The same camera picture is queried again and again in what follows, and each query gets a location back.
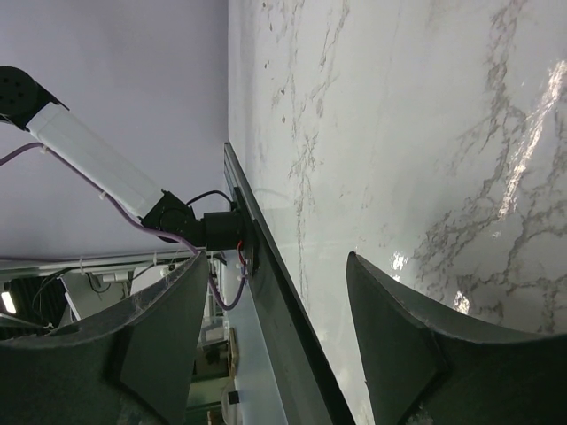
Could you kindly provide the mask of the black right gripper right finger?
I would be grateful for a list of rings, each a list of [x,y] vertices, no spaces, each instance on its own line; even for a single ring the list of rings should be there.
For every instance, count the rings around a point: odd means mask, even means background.
[[[356,253],[346,282],[376,423],[565,423],[565,336],[459,313]]]

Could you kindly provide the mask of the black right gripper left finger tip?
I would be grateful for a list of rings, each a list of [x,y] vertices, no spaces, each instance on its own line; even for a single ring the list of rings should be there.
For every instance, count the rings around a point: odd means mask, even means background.
[[[3,424],[181,424],[208,282],[205,253],[46,336],[1,343]]]

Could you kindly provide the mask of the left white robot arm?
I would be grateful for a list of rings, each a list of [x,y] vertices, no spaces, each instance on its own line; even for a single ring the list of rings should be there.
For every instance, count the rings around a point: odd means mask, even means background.
[[[197,219],[191,206],[162,189],[89,129],[25,71],[1,68],[1,121],[34,137],[107,198],[134,227],[189,249],[235,250],[244,239],[236,208]]]

